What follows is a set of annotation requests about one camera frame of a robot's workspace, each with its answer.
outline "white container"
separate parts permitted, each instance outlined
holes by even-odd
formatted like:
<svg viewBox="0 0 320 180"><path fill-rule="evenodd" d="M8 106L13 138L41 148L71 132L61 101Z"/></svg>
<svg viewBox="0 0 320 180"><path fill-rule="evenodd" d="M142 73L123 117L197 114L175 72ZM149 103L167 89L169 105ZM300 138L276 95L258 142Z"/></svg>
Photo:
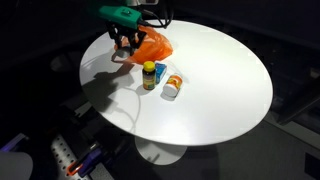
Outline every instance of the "white container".
<svg viewBox="0 0 320 180"><path fill-rule="evenodd" d="M163 86L163 92L167 96L176 97L182 84L182 77L178 74L171 75Z"/></svg>

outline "bottle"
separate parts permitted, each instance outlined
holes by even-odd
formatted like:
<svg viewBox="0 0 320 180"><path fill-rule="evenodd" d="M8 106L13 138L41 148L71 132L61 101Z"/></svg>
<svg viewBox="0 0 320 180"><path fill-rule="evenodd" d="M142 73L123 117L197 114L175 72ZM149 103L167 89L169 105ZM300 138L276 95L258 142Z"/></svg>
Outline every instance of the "bottle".
<svg viewBox="0 0 320 180"><path fill-rule="evenodd" d="M171 75L163 86L163 92L167 96L176 97L182 84L182 77L179 74Z"/></svg>
<svg viewBox="0 0 320 180"><path fill-rule="evenodd" d="M146 90L152 90L156 86L156 68L152 61L146 61L143 64L142 76L143 76L143 88Z"/></svg>

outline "orange plastic bag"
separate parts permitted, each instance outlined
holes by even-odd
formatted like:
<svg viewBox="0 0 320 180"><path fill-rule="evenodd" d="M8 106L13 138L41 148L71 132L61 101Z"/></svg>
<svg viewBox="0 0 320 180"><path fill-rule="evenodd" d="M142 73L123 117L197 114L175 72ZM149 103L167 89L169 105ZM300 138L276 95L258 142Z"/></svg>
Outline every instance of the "orange plastic bag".
<svg viewBox="0 0 320 180"><path fill-rule="evenodd" d="M147 35L144 37L140 48L128 57L129 60L143 64L145 61L163 60L172 54L173 49L165 36L156 32L152 27L139 26L139 30L146 32ZM128 44L128 39L124 38L122 46Z"/></svg>

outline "black cable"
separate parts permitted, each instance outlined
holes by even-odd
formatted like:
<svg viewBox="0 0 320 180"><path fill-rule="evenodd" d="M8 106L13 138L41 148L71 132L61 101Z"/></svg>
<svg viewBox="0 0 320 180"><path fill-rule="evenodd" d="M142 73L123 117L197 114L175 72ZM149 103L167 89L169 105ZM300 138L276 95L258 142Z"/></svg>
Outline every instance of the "black cable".
<svg viewBox="0 0 320 180"><path fill-rule="evenodd" d="M153 27L153 28L167 28L167 26L170 25L171 21L173 20L173 16L174 16L174 10L173 8L168 5L168 0L166 0L166 6L168 7L169 9L169 12L170 12L170 18L169 20L165 20L165 24L162 23L162 21L160 20L160 18L153 12L151 11L147 11L147 10L142 10L142 13L145 13L147 15L150 15L150 16L154 16L158 19L158 21L160 22L161 25L154 25L154 24L150 24L146 21L140 21L139 24L143 25L143 26L150 26L150 27Z"/></svg>
<svg viewBox="0 0 320 180"><path fill-rule="evenodd" d="M163 6L164 22L168 24L168 11L167 11L167 2L165 1Z"/></svg>

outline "table top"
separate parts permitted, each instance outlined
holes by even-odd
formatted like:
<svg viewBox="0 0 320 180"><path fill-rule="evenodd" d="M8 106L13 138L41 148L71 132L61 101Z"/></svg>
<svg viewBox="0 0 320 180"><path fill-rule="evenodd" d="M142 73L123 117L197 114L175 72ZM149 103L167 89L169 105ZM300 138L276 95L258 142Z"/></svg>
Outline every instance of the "table top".
<svg viewBox="0 0 320 180"><path fill-rule="evenodd" d="M152 91L142 87L142 65L122 61L106 33L83 56L80 81L93 107L115 126L144 139L185 146L236 138L268 112L272 82L259 58L232 37L202 25L172 21L156 29L173 54ZM183 76L176 98L162 92L168 77Z"/></svg>

